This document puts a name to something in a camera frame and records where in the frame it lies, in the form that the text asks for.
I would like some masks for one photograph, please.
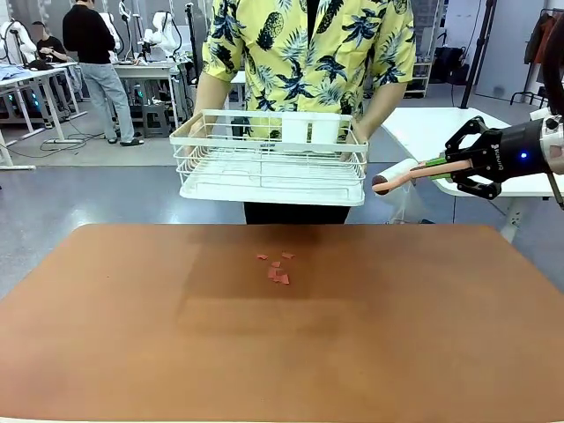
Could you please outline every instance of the person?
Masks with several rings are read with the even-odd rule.
[[[196,113],[222,108],[243,57],[247,110],[360,116],[371,71],[375,94],[359,119],[370,139],[412,80],[409,0],[214,0],[213,10]],[[253,128],[252,136],[261,130]],[[347,207],[296,204],[245,203],[244,210],[248,224],[343,224],[349,213]]]
[[[32,23],[37,41],[37,54],[41,60],[52,63],[67,63],[69,58],[63,44],[53,35],[49,35],[45,24],[39,20]]]
[[[63,44],[56,37],[48,33],[47,27],[43,22],[39,20],[33,22],[32,28],[33,36],[38,40],[37,54],[41,60],[49,63],[67,63],[69,61],[69,57],[67,57],[67,52],[65,51]],[[63,89],[66,106],[60,98],[60,94],[56,90],[57,85],[61,86]],[[53,78],[49,79],[49,86],[55,96],[59,110],[69,108],[69,112],[75,113],[76,111],[74,107],[69,104],[71,101],[71,91],[67,85],[66,78],[62,75],[55,75]]]
[[[114,103],[117,112],[122,133],[120,144],[141,145],[143,140],[136,138],[133,130],[127,95],[109,60],[109,51],[115,48],[115,40],[102,16],[94,10],[94,0],[77,0],[65,15],[63,43],[67,50],[78,52],[80,69],[92,103],[100,113],[108,142],[117,143],[117,135],[106,98]]]

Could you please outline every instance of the brown tabletop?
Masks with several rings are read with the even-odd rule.
[[[482,226],[84,226],[0,302],[0,416],[555,421],[564,302]]]

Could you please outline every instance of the yellow shirt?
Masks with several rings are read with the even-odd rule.
[[[412,80],[409,0],[320,0],[311,40],[307,0],[214,0],[213,13],[204,72],[230,82],[244,60],[248,110],[357,115],[372,55],[375,89]]]

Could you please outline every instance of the hand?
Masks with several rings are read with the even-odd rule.
[[[204,119],[200,119],[196,121],[192,127],[190,128],[190,132],[188,134],[189,138],[207,138],[209,131],[204,127]],[[199,154],[194,154],[194,150],[198,148]],[[186,145],[183,149],[182,156],[186,159],[189,159],[189,167],[194,168],[199,163],[200,159],[202,159],[203,155],[207,153],[207,148],[205,147],[195,147],[194,145]]]
[[[363,143],[368,144],[368,140],[370,139],[370,135],[368,133],[368,130],[362,125],[361,122],[359,122],[357,124],[356,132],[358,134],[357,137],[356,137],[356,141],[353,137],[352,132],[349,131],[349,134],[346,137],[345,143],[346,144],[353,144],[353,145],[356,145],[357,143],[358,144],[363,144]],[[362,170],[364,171],[364,173],[366,173],[367,164],[368,164],[368,152],[366,152],[366,153],[358,152],[356,154],[358,156],[359,162],[364,163],[362,165]],[[353,155],[352,152],[343,152],[343,153],[341,153],[340,159],[341,159],[341,161],[349,161],[351,159],[352,155]]]

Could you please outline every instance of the dish rack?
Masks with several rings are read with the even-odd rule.
[[[308,135],[287,142],[283,122],[288,118],[294,122],[295,113],[203,110],[194,115],[170,137],[182,182],[180,195],[255,203],[363,205],[368,143],[356,121],[347,115],[338,118],[341,141],[312,144]],[[328,122],[335,121],[334,114],[302,115],[311,124],[325,116]]]

